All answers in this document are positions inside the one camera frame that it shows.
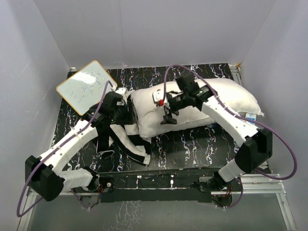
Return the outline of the black white striped pillowcase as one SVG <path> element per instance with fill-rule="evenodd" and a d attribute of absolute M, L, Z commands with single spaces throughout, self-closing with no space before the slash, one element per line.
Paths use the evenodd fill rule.
<path fill-rule="evenodd" d="M 117 145 L 133 161 L 147 166 L 151 160 L 151 140 L 143 139 L 139 134 L 139 127 L 134 113 L 131 97 L 125 99 L 131 116 L 131 123 L 128 125 L 111 124 L 110 120 L 97 114 L 99 124 L 96 129 L 98 137 L 94 139 L 96 153 L 104 158 L 114 153 L 112 145 Z"/>

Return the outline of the white pillow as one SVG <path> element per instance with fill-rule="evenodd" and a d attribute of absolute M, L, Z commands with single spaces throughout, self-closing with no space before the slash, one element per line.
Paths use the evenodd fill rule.
<path fill-rule="evenodd" d="M 233 80 L 213 78 L 206 81 L 217 91 L 220 99 L 241 116 L 247 113 L 264 116 L 253 94 Z M 215 122 L 210 116 L 189 106 L 181 109 L 178 116 L 174 116 L 177 120 L 176 125 L 162 125 L 165 112 L 163 107 L 157 107 L 154 103 L 153 93 L 163 90 L 163 86 L 164 84 L 158 84 L 151 88 L 136 90 L 131 94 L 141 137 L 152 138 L 170 131 L 202 127 Z"/>

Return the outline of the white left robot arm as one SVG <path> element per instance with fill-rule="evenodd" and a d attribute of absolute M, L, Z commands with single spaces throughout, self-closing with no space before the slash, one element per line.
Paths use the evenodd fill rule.
<path fill-rule="evenodd" d="M 109 152 L 111 125 L 119 121 L 127 108 L 127 89 L 118 88 L 105 94 L 91 107 L 58 143 L 39 157 L 25 161 L 26 186 L 46 201 L 54 200 L 62 191 L 81 187 L 89 192 L 99 188 L 99 174 L 89 167 L 64 171 L 65 165 L 90 141 L 99 152 Z"/>

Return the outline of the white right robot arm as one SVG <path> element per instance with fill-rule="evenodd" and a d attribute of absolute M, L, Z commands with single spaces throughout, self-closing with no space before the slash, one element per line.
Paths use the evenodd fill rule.
<path fill-rule="evenodd" d="M 179 115 L 179 110 L 188 106 L 196 107 L 224 128 L 239 146 L 235 157 L 210 179 L 212 186 L 225 191 L 231 187 L 232 180 L 253 172 L 272 156 L 272 133 L 241 118 L 220 101 L 217 92 L 209 84 L 200 87 L 190 75 L 180 76 L 176 83 L 179 92 L 157 90 L 153 93 L 154 103 L 165 111 L 161 124 L 175 125 L 177 121 L 173 115 Z"/>

